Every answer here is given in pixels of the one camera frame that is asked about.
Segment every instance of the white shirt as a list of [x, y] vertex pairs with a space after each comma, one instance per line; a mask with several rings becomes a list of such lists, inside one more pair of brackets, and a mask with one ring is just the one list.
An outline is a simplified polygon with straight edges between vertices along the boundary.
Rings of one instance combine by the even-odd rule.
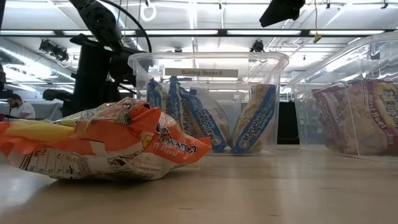
[[19, 114], [21, 113], [29, 113], [29, 115], [26, 116], [24, 119], [36, 118], [35, 109], [30, 103], [23, 103], [22, 105], [20, 105], [20, 107], [13, 108], [10, 112], [10, 116], [19, 118]]

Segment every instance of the snack bag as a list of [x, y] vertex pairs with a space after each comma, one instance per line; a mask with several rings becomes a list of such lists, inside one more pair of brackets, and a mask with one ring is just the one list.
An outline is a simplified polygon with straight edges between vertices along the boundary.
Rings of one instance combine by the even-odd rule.
[[177, 121], [185, 134], [192, 136], [187, 102], [182, 99], [182, 93], [187, 93], [187, 91], [180, 87], [177, 77], [171, 77], [170, 90], [167, 97], [167, 114]]
[[76, 115], [74, 128], [0, 123], [0, 151], [14, 167], [57, 179], [154, 180], [211, 149], [210, 139], [187, 136], [145, 101], [125, 98], [99, 108]]
[[320, 108], [319, 120], [325, 130], [326, 147], [346, 154], [358, 154], [346, 87], [337, 84], [313, 90], [313, 97]]
[[259, 152], [276, 140], [276, 86], [258, 84], [251, 87], [251, 100], [242, 110], [232, 134], [231, 152]]
[[360, 155], [398, 153], [398, 89], [392, 82], [361, 80], [348, 88]]
[[193, 132], [211, 138], [214, 152], [224, 152], [229, 138], [228, 120], [224, 110], [207, 90], [192, 87], [189, 93], [182, 92], [196, 124]]
[[153, 78], [147, 85], [147, 101], [151, 108], [158, 106], [162, 112], [166, 113], [167, 92]]

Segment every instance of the clear plastic bin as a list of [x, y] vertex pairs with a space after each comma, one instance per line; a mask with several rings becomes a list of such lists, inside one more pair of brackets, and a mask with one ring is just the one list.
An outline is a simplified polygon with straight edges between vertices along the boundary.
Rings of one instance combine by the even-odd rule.
[[137, 98], [210, 137], [214, 154], [272, 154], [279, 82], [288, 57], [274, 53], [153, 53], [129, 58]]
[[398, 33], [357, 40], [288, 83], [300, 145], [398, 161]]

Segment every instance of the man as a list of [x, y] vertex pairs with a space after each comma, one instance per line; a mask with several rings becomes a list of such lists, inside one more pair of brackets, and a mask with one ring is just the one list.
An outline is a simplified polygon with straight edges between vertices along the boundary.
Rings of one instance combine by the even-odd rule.
[[30, 103], [22, 102], [18, 94], [11, 94], [7, 98], [7, 102], [11, 107], [10, 116], [20, 119], [36, 119], [35, 109]]

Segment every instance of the wooden table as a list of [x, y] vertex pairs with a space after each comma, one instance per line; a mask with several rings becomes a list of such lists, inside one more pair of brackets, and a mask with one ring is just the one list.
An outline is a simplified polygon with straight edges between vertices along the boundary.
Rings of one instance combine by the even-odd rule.
[[141, 183], [49, 179], [0, 164], [0, 223], [398, 223], [395, 164], [323, 152], [206, 156]]

